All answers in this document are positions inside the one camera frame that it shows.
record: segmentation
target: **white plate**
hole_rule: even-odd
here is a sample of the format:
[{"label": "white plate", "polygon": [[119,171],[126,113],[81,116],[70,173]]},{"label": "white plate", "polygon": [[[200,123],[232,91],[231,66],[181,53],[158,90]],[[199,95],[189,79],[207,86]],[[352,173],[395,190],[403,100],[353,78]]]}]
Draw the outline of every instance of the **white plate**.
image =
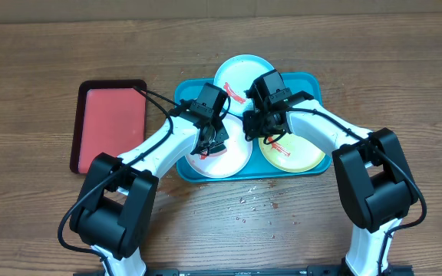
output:
[{"label": "white plate", "polygon": [[222,154],[201,156],[186,155],[189,165],[198,173],[210,178],[225,178],[239,172],[252,155],[252,142],[245,141],[242,121],[231,114],[223,120],[229,139],[224,141]]},{"label": "white plate", "polygon": [[229,112],[238,117],[246,110],[252,110],[252,101],[246,98],[245,90],[252,86],[260,75],[274,70],[265,59],[251,54],[242,54],[225,61],[216,72],[214,85],[224,89],[231,97]]}]

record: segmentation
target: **blue tray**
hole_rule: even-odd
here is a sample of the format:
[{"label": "blue tray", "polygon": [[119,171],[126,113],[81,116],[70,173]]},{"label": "blue tray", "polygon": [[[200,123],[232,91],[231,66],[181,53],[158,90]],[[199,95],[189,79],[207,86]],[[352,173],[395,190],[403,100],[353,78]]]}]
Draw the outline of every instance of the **blue tray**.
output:
[{"label": "blue tray", "polygon": [[[322,95],[320,94],[320,86],[315,77],[308,73],[295,72],[295,73],[282,73],[282,79],[284,84],[291,88],[291,91],[299,92],[304,90],[315,97],[323,106]],[[175,102],[179,103],[180,99],[190,100],[197,98],[205,83],[212,84],[214,79],[194,79],[185,80],[175,90]],[[262,155],[259,148],[259,140],[253,140],[253,151],[250,156],[249,162],[246,166],[234,176],[212,179],[205,177],[195,170],[187,162],[185,157],[178,160],[176,163],[176,170],[178,174],[189,182],[212,182],[212,181],[233,181],[233,180],[245,180],[245,179],[262,179],[262,178],[275,178],[284,176],[313,176],[323,173],[327,170],[332,162],[332,158],[325,156],[325,158],[313,169],[306,172],[285,172],[274,167],[269,163]]]}]

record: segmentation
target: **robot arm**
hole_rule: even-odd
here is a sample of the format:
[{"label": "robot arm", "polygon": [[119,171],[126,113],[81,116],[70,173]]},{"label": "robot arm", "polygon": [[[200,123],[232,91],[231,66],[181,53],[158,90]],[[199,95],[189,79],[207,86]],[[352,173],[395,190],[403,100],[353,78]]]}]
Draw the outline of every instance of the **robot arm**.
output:
[{"label": "robot arm", "polygon": [[[102,153],[93,160],[78,200],[87,198],[71,213],[70,228],[107,257],[110,270],[106,275],[143,276],[146,265],[139,247],[150,222],[158,180],[186,154],[209,155],[225,149],[223,141],[229,137],[219,114],[227,97],[225,91],[206,84],[196,100],[184,101],[169,112],[172,125],[167,120],[149,139],[119,157]],[[120,170],[167,135],[143,159]],[[91,192],[118,172],[111,184]],[[104,197],[104,189],[126,195],[124,205]]]},{"label": "robot arm", "polygon": [[[317,110],[325,113],[364,139],[368,138],[368,134],[371,132],[370,130],[352,125],[328,112],[317,100],[304,100],[301,103],[297,103],[294,108]],[[359,142],[325,118],[311,113],[289,111],[286,118],[291,133],[312,142],[328,156],[332,156],[332,152],[340,149],[343,145],[353,145]]]},{"label": "robot arm", "polygon": [[[254,111],[243,114],[246,139],[294,133],[313,143],[334,160],[342,206],[354,223],[351,248],[345,257],[346,272],[375,276],[385,233],[400,225],[417,193],[404,176],[383,163],[368,143],[376,146],[411,177],[397,137],[388,129],[371,132],[328,112],[304,91],[293,93],[274,70],[254,80],[246,92]],[[370,177],[369,166],[383,165],[383,172]],[[386,244],[382,270],[386,270]]]}]

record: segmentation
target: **yellow plate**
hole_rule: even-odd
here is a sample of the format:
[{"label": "yellow plate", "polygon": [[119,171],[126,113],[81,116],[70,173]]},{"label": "yellow plate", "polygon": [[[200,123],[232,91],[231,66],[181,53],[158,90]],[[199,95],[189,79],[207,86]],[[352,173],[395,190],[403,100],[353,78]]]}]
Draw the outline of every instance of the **yellow plate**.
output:
[{"label": "yellow plate", "polygon": [[[269,137],[267,143],[276,139]],[[279,141],[270,145],[264,144],[259,138],[260,150],[274,167],[290,173],[301,173],[315,168],[325,154],[305,138],[294,134],[286,134]]]}]

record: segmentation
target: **table surface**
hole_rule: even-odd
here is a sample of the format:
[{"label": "table surface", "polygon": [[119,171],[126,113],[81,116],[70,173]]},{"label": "table surface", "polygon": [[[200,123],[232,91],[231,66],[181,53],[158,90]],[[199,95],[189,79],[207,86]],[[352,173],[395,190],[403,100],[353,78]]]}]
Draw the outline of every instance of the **table surface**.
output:
[{"label": "table surface", "polygon": [[[142,78],[173,97],[180,82],[212,77],[241,53],[310,72],[328,110],[398,135],[429,209],[422,225],[396,235],[390,260],[442,274],[442,14],[415,14],[0,25],[0,275],[100,267],[56,239],[84,180],[68,168],[81,82]],[[163,121],[149,104],[147,136]],[[416,204],[405,221],[419,214]],[[351,227],[333,166],[314,177],[205,185],[172,168],[141,253],[153,268],[337,264]],[[64,236],[83,245],[68,228]]]}]

